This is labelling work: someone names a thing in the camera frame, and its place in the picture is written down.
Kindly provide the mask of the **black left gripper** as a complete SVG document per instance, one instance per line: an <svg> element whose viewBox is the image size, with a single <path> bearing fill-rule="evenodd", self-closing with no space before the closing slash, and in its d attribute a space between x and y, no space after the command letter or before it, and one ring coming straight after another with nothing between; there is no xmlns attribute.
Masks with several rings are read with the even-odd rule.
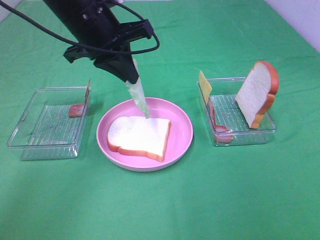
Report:
<svg viewBox="0 0 320 240"><path fill-rule="evenodd" d="M120 23L117 20L84 20L67 28L80 44L116 52L130 51L130 42L153 35L149 20ZM102 53L96 51L94 66L105 70L123 82L136 83L138 71L131 54Z"/></svg>

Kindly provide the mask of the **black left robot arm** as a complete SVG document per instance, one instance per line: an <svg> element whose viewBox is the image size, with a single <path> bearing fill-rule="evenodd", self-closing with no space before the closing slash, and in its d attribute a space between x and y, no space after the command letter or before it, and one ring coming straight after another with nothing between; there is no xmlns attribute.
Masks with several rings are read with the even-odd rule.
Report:
<svg viewBox="0 0 320 240"><path fill-rule="evenodd" d="M95 67L124 82L138 81L130 43L155 36L148 19L119 22L111 11L117 5L114 0L47 0L45 4L78 40L63 54L70 63L89 58Z"/></svg>

